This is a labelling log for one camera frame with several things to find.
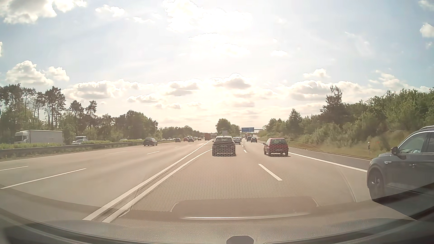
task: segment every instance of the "white truck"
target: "white truck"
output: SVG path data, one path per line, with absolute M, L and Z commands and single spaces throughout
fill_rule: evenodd
M 62 131 L 25 130 L 15 133 L 15 143 L 56 143 L 63 145 Z

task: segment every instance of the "car wheel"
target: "car wheel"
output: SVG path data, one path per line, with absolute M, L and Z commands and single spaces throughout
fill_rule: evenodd
M 368 189 L 372 200 L 375 200 L 385 195 L 385 187 L 383 175 L 379 170 L 373 170 L 368 176 Z

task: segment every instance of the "highway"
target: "highway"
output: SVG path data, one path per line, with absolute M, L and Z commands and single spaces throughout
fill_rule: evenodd
M 246 140 L 236 145 L 236 156 L 213 157 L 211 146 L 171 142 L 0 162 L 0 208 L 36 221 L 124 224 L 125 210 L 170 211 L 184 200 L 309 196 L 318 206 L 370 201 L 369 160 L 296 148 L 287 157 L 269 157 L 262 142 Z

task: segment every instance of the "suv side mirror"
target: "suv side mirror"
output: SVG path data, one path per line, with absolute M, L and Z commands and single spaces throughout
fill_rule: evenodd
M 398 154 L 398 147 L 393 147 L 392 149 L 391 149 L 391 152 L 392 152 L 392 154 Z

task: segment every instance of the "car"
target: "car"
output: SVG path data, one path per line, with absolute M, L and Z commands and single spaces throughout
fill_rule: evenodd
M 156 146 L 156 145 L 158 145 L 158 142 L 153 137 L 148 137 L 148 138 L 145 138 L 145 140 L 143 141 L 143 145 L 144 146 Z
M 236 156 L 235 143 L 230 135 L 218 135 L 212 141 L 212 155 L 231 155 Z
M 411 133 L 369 163 L 366 185 L 373 200 L 401 192 L 433 197 L 434 125 Z
M 288 143 L 285 138 L 281 137 L 271 137 L 268 138 L 267 142 L 263 143 L 264 154 L 271 156 L 273 153 L 279 153 L 280 155 L 285 154 L 288 156 Z
M 71 145 L 81 145 L 81 144 L 83 144 L 83 142 L 88 142 L 88 140 L 87 139 L 78 139 L 76 141 L 73 141 L 71 143 Z
M 240 144 L 240 145 L 241 145 L 241 140 L 240 140 L 240 138 L 238 138 L 238 137 L 234 137 L 234 138 L 232 138 L 232 141 L 233 141 L 235 144 Z

